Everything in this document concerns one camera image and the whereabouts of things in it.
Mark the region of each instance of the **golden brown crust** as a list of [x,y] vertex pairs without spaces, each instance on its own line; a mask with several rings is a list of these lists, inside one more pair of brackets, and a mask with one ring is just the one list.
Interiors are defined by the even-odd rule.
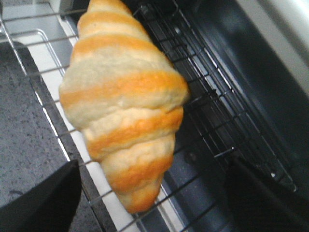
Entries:
[[127,170],[122,170],[113,177],[107,176],[107,179],[114,191],[119,193],[131,192],[136,187],[157,179],[159,175],[170,168],[172,162],[173,154],[171,153],[153,162],[140,163]]
[[127,195],[116,194],[129,213],[144,212],[149,210],[155,203],[155,199],[160,191],[162,179],[163,175],[153,183]]
[[129,98],[131,95],[138,95],[142,98],[151,92],[164,93],[167,89],[179,93],[188,92],[186,82],[176,72],[143,71],[119,77],[117,81],[109,81],[101,85],[98,83],[98,85],[87,89],[61,92],[60,102],[64,108],[69,108],[79,101],[83,101],[83,103],[97,99],[107,101],[117,96]]
[[113,130],[108,134],[86,140],[89,155],[100,161],[105,155],[119,149],[127,148],[137,142],[145,142],[159,136],[165,136],[178,130],[183,119],[183,108],[162,113],[147,119],[141,119],[134,124]]
[[106,47],[117,47],[122,52],[126,52],[127,50],[143,50],[161,54],[157,47],[152,43],[129,35],[96,34],[91,37],[81,39],[75,44],[70,62],[74,63],[84,58],[93,56],[96,51]]
[[131,15],[130,9],[120,0],[91,0],[88,5],[88,12],[93,11],[117,11]]
[[[107,25],[113,26],[112,31],[107,31]],[[147,35],[142,25],[133,17],[115,12],[90,12],[82,15],[78,21],[78,31],[80,38],[96,33],[116,32],[119,25],[126,25],[130,31],[138,31],[141,35]]]

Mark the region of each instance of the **wire rack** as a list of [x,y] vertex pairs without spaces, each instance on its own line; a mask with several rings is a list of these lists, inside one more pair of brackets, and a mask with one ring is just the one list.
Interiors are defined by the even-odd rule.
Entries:
[[[182,226],[177,230],[169,227],[171,231],[183,232],[194,231],[194,229],[199,231],[198,224],[204,221],[217,207],[220,198],[197,210],[193,216],[189,216],[183,212],[177,196],[187,188],[193,188],[195,182],[208,173],[207,170],[210,166],[218,167],[220,173],[218,175],[224,176],[231,156],[246,159],[276,181],[296,190],[296,186],[287,172],[286,158],[267,142],[254,114],[248,110],[245,100],[238,93],[230,77],[225,73],[198,30],[193,28],[176,2],[170,1],[169,4],[173,5],[173,10],[167,13],[152,2],[143,2],[134,16],[144,25],[154,44],[167,55],[175,69],[186,78],[189,84],[191,99],[184,106],[184,121],[177,133],[174,156],[176,160],[184,160],[190,167],[193,166],[195,171],[186,179],[178,180],[172,187],[173,173],[172,171],[168,172],[162,187],[166,195],[158,200],[148,212],[134,215],[133,220],[120,228],[118,232],[126,231],[134,224],[137,224],[141,231],[147,231],[143,220],[155,211],[159,211],[160,206],[166,202],[172,204]],[[106,221],[103,223],[101,220],[103,216],[105,217],[102,212],[104,205],[102,205],[101,199],[111,195],[112,191],[109,190],[100,195],[94,189],[93,183],[88,181],[86,166],[92,161],[85,161],[79,155],[76,144],[72,140],[72,134],[76,130],[66,126],[59,112],[61,110],[58,106],[59,101],[51,97],[42,80],[42,75],[46,73],[59,72],[61,76],[65,73],[69,64],[61,61],[61,57],[54,52],[52,44],[77,40],[78,37],[74,29],[71,29],[72,34],[70,35],[66,34],[55,38],[46,38],[44,32],[40,32],[43,40],[20,45],[14,42],[15,38],[21,33],[27,35],[31,31],[10,33],[7,27],[7,24],[19,23],[25,19],[40,20],[51,16],[64,18],[83,12],[85,9],[25,15],[18,18],[3,19],[1,17],[0,23],[2,32],[5,34],[3,40],[10,43],[25,77],[31,79],[33,90],[37,94],[41,107],[55,133],[55,139],[59,142],[64,155],[68,160],[78,159],[80,162],[81,173],[84,173],[82,175],[83,190],[102,231],[115,231],[113,226],[107,229]],[[38,45],[44,45],[49,49],[56,66],[40,71],[27,67],[27,62],[20,57],[19,51]],[[224,220],[216,225],[213,231],[222,231],[228,227],[229,223],[230,220]]]

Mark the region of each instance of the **granite countertop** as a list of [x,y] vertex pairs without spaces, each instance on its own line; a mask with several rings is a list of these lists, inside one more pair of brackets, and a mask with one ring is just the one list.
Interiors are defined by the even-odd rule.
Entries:
[[[31,0],[2,2],[4,7],[32,3]],[[36,98],[29,78],[24,76],[8,43],[0,43],[0,54],[1,207],[45,180],[67,160]],[[27,56],[26,65],[36,69],[27,49],[23,49],[20,55]],[[114,229],[114,226],[110,225],[107,231]],[[70,231],[102,231],[84,192]]]

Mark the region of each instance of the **oven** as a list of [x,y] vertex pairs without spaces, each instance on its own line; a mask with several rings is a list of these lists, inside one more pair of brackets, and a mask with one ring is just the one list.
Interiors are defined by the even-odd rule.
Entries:
[[69,231],[309,231],[308,1],[125,1],[191,92],[159,196],[134,215],[59,103],[88,2],[27,3],[0,8],[1,216],[74,160],[81,189],[51,182],[82,193]]

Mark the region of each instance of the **croissant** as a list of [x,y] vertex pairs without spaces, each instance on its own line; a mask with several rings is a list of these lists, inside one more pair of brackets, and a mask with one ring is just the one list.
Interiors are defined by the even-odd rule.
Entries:
[[146,211],[172,164],[188,85],[120,0],[91,0],[78,32],[60,103],[125,209]]

